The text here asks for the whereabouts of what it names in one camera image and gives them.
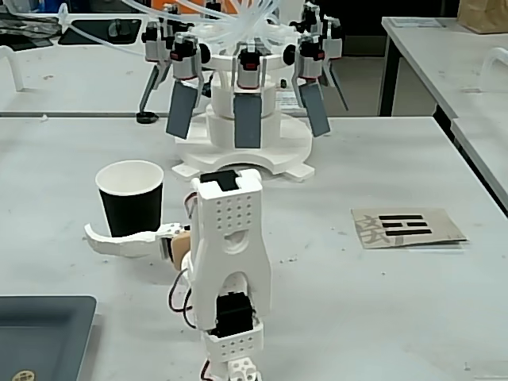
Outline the tan gripper with motor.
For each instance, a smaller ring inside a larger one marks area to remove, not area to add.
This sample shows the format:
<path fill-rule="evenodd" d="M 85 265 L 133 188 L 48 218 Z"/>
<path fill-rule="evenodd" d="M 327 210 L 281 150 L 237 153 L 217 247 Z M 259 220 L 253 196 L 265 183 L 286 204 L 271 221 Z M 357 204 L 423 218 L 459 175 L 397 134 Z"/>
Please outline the tan gripper with motor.
<path fill-rule="evenodd" d="M 125 258 L 160 255 L 176 271 L 182 269 L 185 255 L 191 250 L 191 227 L 178 222 L 162 224 L 155 232 L 145 231 L 124 237 L 106 237 L 96 233 L 90 224 L 84 227 L 90 247 L 99 254 Z"/>

